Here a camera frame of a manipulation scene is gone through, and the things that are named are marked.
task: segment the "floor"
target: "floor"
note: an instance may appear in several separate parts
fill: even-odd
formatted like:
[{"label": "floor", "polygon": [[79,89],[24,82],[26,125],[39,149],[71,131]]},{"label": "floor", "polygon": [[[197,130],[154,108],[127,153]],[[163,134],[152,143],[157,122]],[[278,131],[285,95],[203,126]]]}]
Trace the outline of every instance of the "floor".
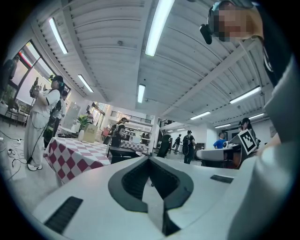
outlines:
[{"label": "floor", "polygon": [[[0,118],[0,131],[5,133],[8,137],[23,139],[25,128],[20,125],[16,127],[14,124],[9,127],[7,120],[2,122],[2,119]],[[43,169],[36,172],[31,172],[28,170],[26,164],[21,164],[19,161],[15,161],[14,167],[12,167],[13,159],[7,155],[7,150],[10,148],[13,149],[16,156],[18,156],[15,158],[26,163],[25,159],[22,158],[23,141],[21,141],[21,144],[18,144],[16,140],[9,139],[1,132],[0,137],[4,138],[4,143],[0,142],[1,158],[4,159],[1,164],[3,176],[7,179],[7,184],[11,187],[11,190],[20,205],[26,208],[29,212],[32,212],[44,198],[59,188],[56,175],[45,159],[43,159],[42,162]],[[184,155],[182,153],[174,154],[173,150],[168,152],[166,158],[174,159],[175,161],[182,163],[184,161]],[[201,162],[192,161],[191,164],[201,165]],[[159,196],[155,187],[151,187],[150,181],[148,181],[145,185],[143,201],[149,206],[149,217],[157,225],[157,227],[161,229],[163,222],[163,200]]]}]

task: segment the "black slot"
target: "black slot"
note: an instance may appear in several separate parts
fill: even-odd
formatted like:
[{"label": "black slot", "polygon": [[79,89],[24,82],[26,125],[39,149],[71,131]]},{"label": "black slot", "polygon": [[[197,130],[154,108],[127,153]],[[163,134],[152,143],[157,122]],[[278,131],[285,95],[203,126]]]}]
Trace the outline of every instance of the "black slot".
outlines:
[{"label": "black slot", "polygon": [[69,197],[45,222],[45,226],[62,234],[82,202],[82,199]]},{"label": "black slot", "polygon": [[233,178],[230,177],[224,177],[220,175],[212,175],[210,179],[219,181],[219,182],[224,182],[224,183],[231,183],[233,181]]}]

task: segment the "potted plant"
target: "potted plant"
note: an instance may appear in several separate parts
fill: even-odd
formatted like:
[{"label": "potted plant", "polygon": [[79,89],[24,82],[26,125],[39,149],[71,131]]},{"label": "potted plant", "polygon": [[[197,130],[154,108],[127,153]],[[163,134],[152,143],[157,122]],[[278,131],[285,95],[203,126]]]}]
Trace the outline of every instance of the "potted plant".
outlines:
[{"label": "potted plant", "polygon": [[77,120],[80,122],[80,128],[79,131],[84,129],[85,125],[88,123],[88,116],[87,115],[80,115],[79,117],[77,117]]}]

